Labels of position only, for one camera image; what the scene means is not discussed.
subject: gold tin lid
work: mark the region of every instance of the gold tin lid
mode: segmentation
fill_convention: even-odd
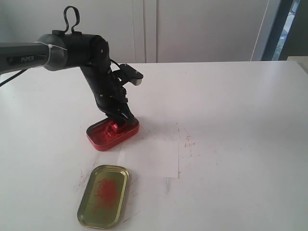
[[[128,178],[127,169],[120,166],[95,168],[77,212],[79,222],[100,229],[114,226],[120,218]]]

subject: white table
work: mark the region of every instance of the white table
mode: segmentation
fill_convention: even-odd
[[[298,64],[132,66],[144,74],[127,85],[135,116],[151,105],[141,121],[159,127],[160,110],[180,129],[179,178],[132,173],[113,230],[307,230],[308,75]],[[78,68],[34,68],[0,89],[0,230],[90,230],[77,221],[89,174],[120,152],[87,140],[103,118]]]

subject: black cable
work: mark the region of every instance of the black cable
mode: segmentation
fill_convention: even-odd
[[[112,59],[110,59],[110,61],[113,62],[115,65],[117,65],[118,68],[120,68],[120,65],[119,65],[116,61],[114,61],[114,60],[112,60]]]
[[[10,82],[11,80],[15,79],[16,77],[20,76],[22,73],[24,73],[27,69],[21,70],[20,72],[16,73],[12,77],[9,77],[7,80],[0,83],[0,87],[2,87],[4,84]]]

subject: paper sheet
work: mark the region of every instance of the paper sheet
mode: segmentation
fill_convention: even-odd
[[[118,165],[134,174],[177,178],[178,151],[177,128],[143,124],[134,137],[122,144]]]

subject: robotic arm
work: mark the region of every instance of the robotic arm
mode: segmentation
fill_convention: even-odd
[[[71,34],[66,34],[69,24],[66,12],[73,8],[76,23]],[[143,75],[127,64],[118,65],[109,58],[109,45],[99,35],[86,35],[75,31],[79,24],[79,12],[76,7],[68,6],[64,10],[66,30],[53,30],[36,43],[0,43],[0,74],[44,66],[47,70],[57,71],[79,66],[84,74],[98,108],[118,126],[132,124],[135,117],[127,103],[127,82],[141,84]],[[111,70],[111,62],[120,69]]]

